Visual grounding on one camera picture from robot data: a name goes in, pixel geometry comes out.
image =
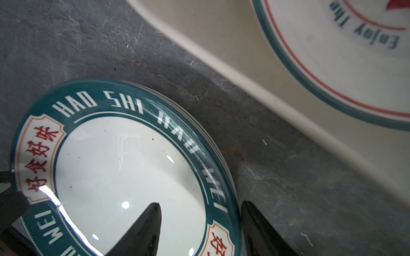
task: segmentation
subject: red line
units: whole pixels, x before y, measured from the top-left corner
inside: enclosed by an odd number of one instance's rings
[[[370,19],[364,17],[362,14],[360,14],[360,12],[356,11],[356,10],[353,8],[353,6],[351,6],[350,3],[349,3],[347,0],[343,0],[343,3],[344,3],[357,17],[359,17],[360,19],[362,19],[362,20],[366,21],[367,23],[370,23],[370,24],[372,24],[372,25],[374,25],[374,26],[381,27],[381,28],[385,28],[385,29],[390,29],[390,30],[398,30],[398,31],[406,30],[405,27],[392,27],[392,26],[387,26],[387,25],[383,25],[383,24],[377,23],[377,22],[375,22],[375,21],[372,21],[372,20],[370,20]]]
[[[370,106],[361,102],[358,102],[356,100],[353,100],[337,91],[335,91],[334,89],[332,89],[330,86],[328,86],[327,84],[325,84],[324,82],[322,82],[319,78],[317,78],[314,74],[312,74],[302,63],[301,61],[296,57],[296,55],[292,52],[292,50],[290,50],[290,47],[286,44],[285,39],[283,38],[282,34],[280,33],[278,26],[275,23],[275,20],[273,18],[268,0],[264,0],[264,3],[266,5],[266,10],[269,14],[269,17],[271,19],[271,22],[276,30],[276,33],[278,34],[279,38],[281,39],[281,41],[283,42],[283,44],[285,45],[287,51],[289,52],[289,54],[293,57],[293,59],[297,62],[297,64],[309,75],[311,76],[318,84],[322,85],[325,89],[327,89],[328,91],[330,91],[331,93],[337,95],[338,97],[352,103],[355,105],[358,105],[364,109],[369,109],[372,111],[376,111],[376,112],[380,112],[380,113],[384,113],[384,114],[389,114],[389,115],[393,115],[393,116],[401,116],[401,117],[406,117],[406,118],[410,118],[410,113],[403,113],[403,112],[395,112],[395,111],[391,111],[391,110],[386,110],[386,109],[380,109],[374,106]]]

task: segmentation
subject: marble countertop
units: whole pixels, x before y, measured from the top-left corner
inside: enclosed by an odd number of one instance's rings
[[[299,255],[410,253],[407,208],[155,31],[124,1],[1,5],[0,171],[8,170],[20,119],[47,89],[75,78],[126,80],[168,96],[205,127],[229,165],[239,203],[252,201]]]

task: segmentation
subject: teal rim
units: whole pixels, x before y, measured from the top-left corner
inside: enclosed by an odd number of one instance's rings
[[[179,151],[183,153],[185,158],[188,156],[189,159],[187,159],[188,162],[193,162],[194,166],[191,165],[191,168],[198,180],[198,183],[201,186],[202,181],[206,179],[206,176],[202,175],[202,172],[198,168],[199,162],[198,161],[203,161],[207,165],[207,168],[214,167],[219,170],[219,172],[215,172],[215,178],[220,180],[221,186],[223,190],[227,193],[226,195],[226,208],[229,210],[226,216],[221,217],[221,213],[218,211],[215,211],[215,209],[210,208],[210,203],[207,204],[208,198],[209,201],[211,202],[211,197],[213,198],[212,194],[208,192],[208,186],[206,182],[203,183],[201,187],[202,194],[204,196],[204,203],[205,203],[205,210],[206,210],[206,224],[212,225],[213,221],[217,221],[218,223],[222,224],[225,228],[227,228],[230,232],[229,237],[232,241],[232,243],[235,245],[235,256],[240,255],[241,251],[241,225],[240,225],[240,215],[239,215],[239,207],[238,203],[236,200],[236,194],[235,194],[235,189],[233,184],[231,184],[229,176],[227,172],[229,170],[226,170],[223,166],[223,163],[220,161],[218,158],[216,152],[212,149],[211,145],[209,142],[203,137],[203,135],[195,128],[194,125],[189,125],[190,122],[184,117],[183,114],[181,114],[177,109],[174,107],[170,106],[166,102],[164,102],[162,99],[158,98],[157,96],[147,92],[147,90],[144,90],[143,88],[136,87],[133,85],[130,85],[125,82],[118,82],[118,81],[112,81],[112,80],[107,80],[107,79],[79,79],[79,80],[73,80],[69,81],[63,84],[60,84],[53,88],[52,90],[48,91],[45,95],[43,95],[40,99],[38,99],[32,107],[27,111],[25,116],[23,117],[22,121],[19,124],[19,127],[17,129],[17,132],[15,134],[13,144],[12,144],[12,150],[10,154],[10,175],[11,175],[11,180],[12,180],[12,186],[14,189],[18,189],[17,181],[16,181],[16,169],[15,169],[15,157],[16,157],[16,151],[17,151],[17,143],[20,138],[20,135],[22,133],[22,129],[26,123],[26,121],[30,118],[30,116],[41,116],[42,114],[47,114],[48,116],[54,118],[56,121],[64,125],[64,130],[66,132],[65,138],[62,139],[61,143],[58,146],[58,150],[55,154],[55,159],[54,159],[54,167],[51,172],[54,175],[54,181],[55,181],[55,166],[57,162],[57,156],[59,153],[59,149],[64,143],[64,140],[68,137],[68,135],[73,131],[76,127],[81,125],[82,123],[94,119],[100,116],[121,116],[125,118],[129,118],[131,120],[137,121],[137,122],[145,122],[146,125],[152,126],[152,128],[157,129],[158,131],[164,133],[168,128],[164,129],[160,124],[158,124],[156,121],[155,115],[146,115],[144,118],[139,118],[139,120],[132,118],[132,117],[127,117],[125,115],[135,114],[129,109],[123,108],[119,113],[118,109],[114,109],[113,107],[110,107],[109,105],[112,104],[112,102],[107,102],[103,103],[103,100],[107,100],[106,98],[103,99],[100,97],[101,95],[97,96],[97,93],[101,93],[103,90],[110,90],[110,91],[115,91],[117,94],[118,93],[124,93],[126,95],[132,95],[132,97],[138,97],[142,101],[142,105],[144,107],[144,110],[147,113],[153,113],[155,110],[161,110],[165,114],[169,115],[179,126],[181,126],[184,131],[186,131],[186,134],[188,134],[190,137],[193,138],[194,140],[197,140],[198,143],[197,145],[200,146],[200,148],[205,149],[204,152],[207,153],[205,156],[200,156],[199,158],[203,159],[195,159],[194,155],[189,155],[188,152],[188,147],[181,148],[181,145],[184,145],[184,141],[178,142],[178,140],[170,140],[168,139],[171,143],[174,144],[176,148],[178,148],[179,144]],[[86,91],[93,99],[98,102],[98,108],[87,108],[79,112],[78,114],[73,114],[72,117],[74,119],[70,119],[70,121],[65,121],[67,120],[67,117],[61,117],[61,113],[59,113],[56,110],[50,111],[50,110],[45,110],[46,107],[49,109],[52,109],[50,106],[61,99],[64,99],[63,95],[75,95],[75,92],[78,91]],[[115,110],[117,113],[101,113],[101,111],[112,111]],[[76,124],[73,125],[72,121],[77,119],[78,117],[82,117],[80,121],[76,121]],[[54,185],[54,191],[55,195],[57,195],[57,188]],[[87,248],[84,243],[82,243],[79,239],[78,236],[75,235],[74,230],[68,225],[68,223],[64,220],[63,216],[58,212],[56,209],[55,205],[50,201],[44,201],[44,202],[39,202],[32,204],[29,211],[25,213],[22,216],[22,221],[26,227],[27,232],[30,234],[30,237],[32,237],[32,240],[34,244],[36,245],[37,249],[40,251],[42,255],[55,255],[55,247],[47,245],[47,243],[44,243],[45,240],[43,238],[42,232],[36,230],[37,224],[36,221],[34,221],[33,216],[39,212],[45,212],[45,211],[51,211],[50,214],[53,214],[56,216],[55,221],[57,222],[57,225],[60,227],[65,227],[67,232],[70,234],[70,236],[65,236],[64,239],[59,239],[59,247],[62,248],[67,248],[67,246],[74,246],[73,248],[77,251],[77,253],[83,252],[84,254],[88,255],[94,255],[94,253]],[[207,234],[207,229],[208,226],[206,225],[205,227],[205,232],[203,236],[203,240],[201,243],[201,246],[199,247],[199,250],[196,252],[196,255],[200,254],[200,249],[203,248],[206,234]]]
[[[410,131],[410,123],[406,121],[393,120],[389,118],[380,117],[364,111],[358,110],[352,106],[349,106],[332,95],[326,93],[324,90],[315,85],[307,76],[305,76],[301,70],[290,59],[286,51],[283,49],[279,40],[272,30],[269,19],[265,13],[263,7],[263,0],[252,0],[255,14],[259,20],[262,30],[271,45],[273,51],[276,53],[280,61],[287,68],[287,70],[299,81],[308,91],[314,94],[316,97],[332,106],[333,108],[357,119],[369,122],[371,124],[380,125],[387,128],[393,128],[402,131]]]

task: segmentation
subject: white scratch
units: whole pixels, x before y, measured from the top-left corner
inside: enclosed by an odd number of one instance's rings
[[[305,234],[303,234],[303,233],[301,233],[301,235],[303,235],[304,237],[306,237],[307,241],[308,241],[308,242],[310,243],[310,245],[313,247],[313,244],[312,244],[311,241],[309,240],[308,236],[305,235]]]

